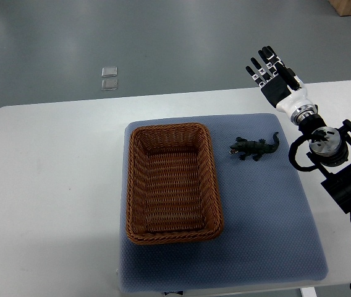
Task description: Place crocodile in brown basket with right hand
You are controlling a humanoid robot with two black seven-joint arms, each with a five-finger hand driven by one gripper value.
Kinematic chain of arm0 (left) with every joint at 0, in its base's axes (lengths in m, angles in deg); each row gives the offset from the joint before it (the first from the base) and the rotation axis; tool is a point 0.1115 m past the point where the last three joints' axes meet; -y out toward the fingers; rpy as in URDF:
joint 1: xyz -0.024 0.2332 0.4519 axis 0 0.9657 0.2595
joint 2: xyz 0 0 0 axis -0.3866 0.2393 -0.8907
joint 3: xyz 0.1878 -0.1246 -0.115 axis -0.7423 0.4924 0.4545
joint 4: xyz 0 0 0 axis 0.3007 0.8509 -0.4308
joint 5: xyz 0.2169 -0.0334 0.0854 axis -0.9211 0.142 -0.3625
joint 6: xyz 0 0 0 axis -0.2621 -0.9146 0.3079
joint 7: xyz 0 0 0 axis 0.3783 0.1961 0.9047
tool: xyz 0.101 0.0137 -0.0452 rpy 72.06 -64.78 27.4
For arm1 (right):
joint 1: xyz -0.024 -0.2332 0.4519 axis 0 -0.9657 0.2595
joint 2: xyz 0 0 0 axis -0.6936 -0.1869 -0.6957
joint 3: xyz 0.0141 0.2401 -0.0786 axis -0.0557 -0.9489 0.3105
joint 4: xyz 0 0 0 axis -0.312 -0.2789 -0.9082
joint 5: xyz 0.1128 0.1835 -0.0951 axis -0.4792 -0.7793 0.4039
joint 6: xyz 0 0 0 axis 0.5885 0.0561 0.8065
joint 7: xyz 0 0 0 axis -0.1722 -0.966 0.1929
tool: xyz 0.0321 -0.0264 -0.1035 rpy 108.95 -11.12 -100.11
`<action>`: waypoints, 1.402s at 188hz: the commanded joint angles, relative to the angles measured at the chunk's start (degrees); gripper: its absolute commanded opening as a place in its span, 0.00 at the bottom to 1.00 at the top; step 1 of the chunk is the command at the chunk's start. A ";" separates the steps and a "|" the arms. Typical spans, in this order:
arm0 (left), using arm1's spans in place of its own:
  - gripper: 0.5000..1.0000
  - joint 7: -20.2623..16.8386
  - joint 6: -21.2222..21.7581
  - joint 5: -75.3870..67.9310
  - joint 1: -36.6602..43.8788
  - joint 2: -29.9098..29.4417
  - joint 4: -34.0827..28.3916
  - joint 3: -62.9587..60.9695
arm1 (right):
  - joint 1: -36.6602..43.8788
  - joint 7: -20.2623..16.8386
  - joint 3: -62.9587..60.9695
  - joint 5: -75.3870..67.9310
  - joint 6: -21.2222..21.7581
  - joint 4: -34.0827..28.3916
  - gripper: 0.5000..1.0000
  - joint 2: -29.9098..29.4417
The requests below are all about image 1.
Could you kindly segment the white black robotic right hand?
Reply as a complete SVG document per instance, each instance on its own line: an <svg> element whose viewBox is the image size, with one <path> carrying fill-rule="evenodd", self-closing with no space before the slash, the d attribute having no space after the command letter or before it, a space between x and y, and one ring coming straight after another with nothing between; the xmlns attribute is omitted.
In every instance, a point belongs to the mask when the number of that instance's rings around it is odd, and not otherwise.
<svg viewBox="0 0 351 297"><path fill-rule="evenodd" d="M259 86L262 94L276 110L287 115L294 125L316 114L318 109L309 99L307 88L295 72L287 67L270 46L258 51L259 62L251 58L246 71Z"/></svg>

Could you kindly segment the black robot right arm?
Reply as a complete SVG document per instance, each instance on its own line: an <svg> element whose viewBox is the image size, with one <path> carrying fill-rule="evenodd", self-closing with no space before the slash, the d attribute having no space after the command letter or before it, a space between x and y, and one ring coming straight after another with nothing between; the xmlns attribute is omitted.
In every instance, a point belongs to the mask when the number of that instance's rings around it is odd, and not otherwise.
<svg viewBox="0 0 351 297"><path fill-rule="evenodd" d="M351 222L351 121L329 127L311 104L297 108L291 120L302 135L290 145L290 164L301 172L320 171L322 187Z"/></svg>

